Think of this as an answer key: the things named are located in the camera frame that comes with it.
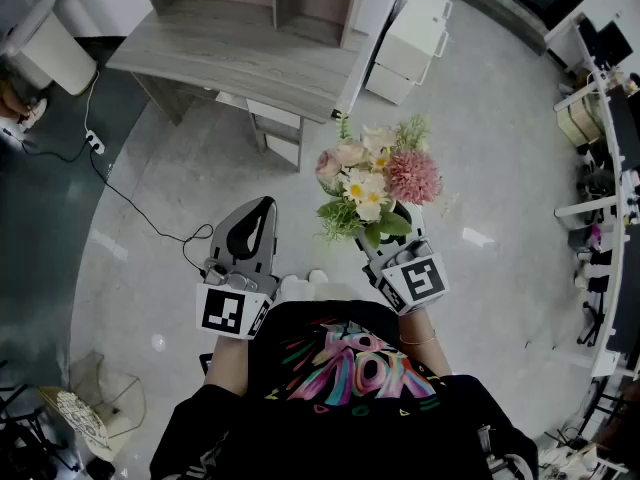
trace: bracelet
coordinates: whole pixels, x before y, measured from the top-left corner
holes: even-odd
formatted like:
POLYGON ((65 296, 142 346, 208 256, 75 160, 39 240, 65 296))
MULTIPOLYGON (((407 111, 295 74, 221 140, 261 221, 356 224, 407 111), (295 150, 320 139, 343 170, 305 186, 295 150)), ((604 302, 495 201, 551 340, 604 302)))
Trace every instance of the bracelet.
POLYGON ((427 343, 430 343, 430 342, 432 342, 433 340, 435 340, 437 337, 438 337, 438 336, 436 336, 436 331, 435 331, 435 329, 434 329, 434 330, 433 330, 433 336, 432 336, 431 338, 429 338, 428 340, 426 340, 426 341, 420 341, 420 342, 417 342, 417 343, 412 343, 412 342, 410 342, 410 341, 404 341, 404 340, 402 339, 402 334, 400 334, 400 341, 401 341, 402 343, 404 343, 405 345, 426 345, 427 343))

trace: black cable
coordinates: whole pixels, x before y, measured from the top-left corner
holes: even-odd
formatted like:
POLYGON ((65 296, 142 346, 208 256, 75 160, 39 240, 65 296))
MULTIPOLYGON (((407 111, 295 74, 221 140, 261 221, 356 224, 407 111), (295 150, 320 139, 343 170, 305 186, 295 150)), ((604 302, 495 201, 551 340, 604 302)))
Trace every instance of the black cable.
POLYGON ((93 163, 93 153, 94 153, 94 149, 92 149, 89 153, 89 160, 91 161, 91 167, 93 167, 93 170, 96 171, 96 174, 100 177, 100 179, 102 180, 102 182, 109 187, 111 190, 113 190, 116 194, 118 194, 122 199, 124 199, 125 201, 127 201, 131 206, 133 206, 134 210, 136 210, 140 215, 142 215, 144 217, 144 220, 146 220, 149 225, 153 228, 153 230, 158 233, 158 235, 162 236, 162 237, 166 237, 166 238, 171 238, 172 240, 175 240, 176 242, 180 242, 182 244, 182 255, 184 256, 184 259, 187 260, 195 269, 198 270, 198 272, 200 272, 200 275, 204 278, 206 277, 207 273, 201 269, 198 265, 196 265, 195 263, 193 263, 188 257, 187 257, 187 253, 185 251, 185 248, 187 246, 187 244, 189 242, 191 242, 192 240, 206 240, 208 238, 211 238, 213 236, 213 226, 211 224, 203 224, 202 226, 200 226, 196 232, 191 235, 189 238, 178 238, 176 236, 170 235, 168 233, 162 233, 154 224, 153 222, 151 222, 149 220, 149 217, 147 217, 144 212, 138 208, 135 203, 129 199, 127 196, 125 196, 124 194, 122 194, 122 192, 120 192, 117 188, 115 188, 113 185, 110 185, 109 182, 107 181, 107 179, 102 175, 102 173, 98 170, 98 168, 96 167, 96 164, 93 163), (198 233, 200 233, 200 231, 204 228, 210 228, 210 232, 204 236, 199 236, 198 233))
POLYGON ((13 133, 11 133, 9 130, 7 130, 6 128, 3 128, 2 131, 4 133, 6 133, 7 135, 9 135, 10 137, 13 137, 15 140, 17 140, 20 145, 22 146, 22 149, 24 150, 24 152, 29 155, 29 156, 53 156, 56 157, 58 160, 62 160, 63 162, 67 163, 67 164, 72 164, 73 162, 75 162, 80 155, 82 154, 82 152, 84 151, 84 147, 87 145, 87 141, 85 140, 82 143, 82 147, 80 148, 80 151, 78 151, 73 157, 71 158, 65 158, 63 157, 61 154, 56 153, 55 151, 36 151, 36 152, 32 152, 29 151, 25 145, 24 145, 24 141, 20 140, 18 137, 16 137, 13 133))

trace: black t-shirt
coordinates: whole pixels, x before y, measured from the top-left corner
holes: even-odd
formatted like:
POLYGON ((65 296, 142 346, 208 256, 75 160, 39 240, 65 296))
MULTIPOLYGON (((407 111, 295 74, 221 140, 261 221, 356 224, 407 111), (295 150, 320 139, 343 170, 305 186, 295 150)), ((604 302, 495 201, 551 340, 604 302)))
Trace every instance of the black t-shirt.
POLYGON ((397 318, 371 302, 273 308, 249 347, 249 388, 204 386, 176 407, 151 462, 153 480, 269 472, 299 478, 411 472, 491 478, 496 455, 536 447, 473 377, 438 378, 399 352, 397 318))

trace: pink chrysanthemum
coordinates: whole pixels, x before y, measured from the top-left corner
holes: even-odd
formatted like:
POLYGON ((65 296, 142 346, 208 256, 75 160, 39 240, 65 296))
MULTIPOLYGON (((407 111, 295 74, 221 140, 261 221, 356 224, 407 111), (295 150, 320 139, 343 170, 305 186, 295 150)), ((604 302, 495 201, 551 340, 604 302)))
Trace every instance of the pink chrysanthemum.
POLYGON ((388 191, 394 199, 422 204, 442 192, 436 164, 423 151, 401 150, 387 163, 388 191))

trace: white cable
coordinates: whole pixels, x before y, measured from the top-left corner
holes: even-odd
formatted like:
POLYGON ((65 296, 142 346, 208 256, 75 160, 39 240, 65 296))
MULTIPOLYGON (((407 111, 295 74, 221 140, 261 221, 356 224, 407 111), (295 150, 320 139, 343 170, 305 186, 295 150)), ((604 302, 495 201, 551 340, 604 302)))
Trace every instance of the white cable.
POLYGON ((97 71, 96 77, 93 79, 91 83, 91 90, 89 91, 89 98, 87 98, 87 111, 84 114, 84 131, 89 133, 89 128, 87 128, 87 119, 89 118, 89 104, 91 103, 91 96, 93 96, 93 88, 96 86, 96 82, 98 78, 100 78, 100 71, 97 71))

